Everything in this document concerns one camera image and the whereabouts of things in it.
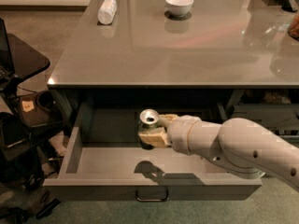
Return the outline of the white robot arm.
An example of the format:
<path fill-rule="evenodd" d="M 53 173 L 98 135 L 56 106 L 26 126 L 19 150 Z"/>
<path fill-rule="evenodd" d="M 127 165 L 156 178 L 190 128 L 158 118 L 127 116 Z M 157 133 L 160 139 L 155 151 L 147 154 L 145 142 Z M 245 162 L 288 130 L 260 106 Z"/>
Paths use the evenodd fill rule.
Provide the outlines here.
<path fill-rule="evenodd" d="M 147 109 L 139 123 L 138 136 L 146 145 L 200 156 L 245 179 L 269 174 L 299 190 L 299 148 L 254 121 L 233 118 L 217 124 Z"/>

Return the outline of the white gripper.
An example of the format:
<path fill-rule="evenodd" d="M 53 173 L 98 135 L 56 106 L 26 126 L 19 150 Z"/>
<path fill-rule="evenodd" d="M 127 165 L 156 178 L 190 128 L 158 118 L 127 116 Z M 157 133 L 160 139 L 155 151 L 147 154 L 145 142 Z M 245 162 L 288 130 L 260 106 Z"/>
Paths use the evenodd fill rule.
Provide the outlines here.
<path fill-rule="evenodd" d="M 167 128 L 167 133 L 165 129 L 154 129 L 139 132 L 138 136 L 147 145 L 166 148 L 171 144 L 171 148 L 176 152 L 190 155 L 191 152 L 188 145 L 189 131 L 200 120 L 200 118 L 193 116 L 179 117 L 176 114 L 160 114 L 158 123 L 161 127 Z"/>

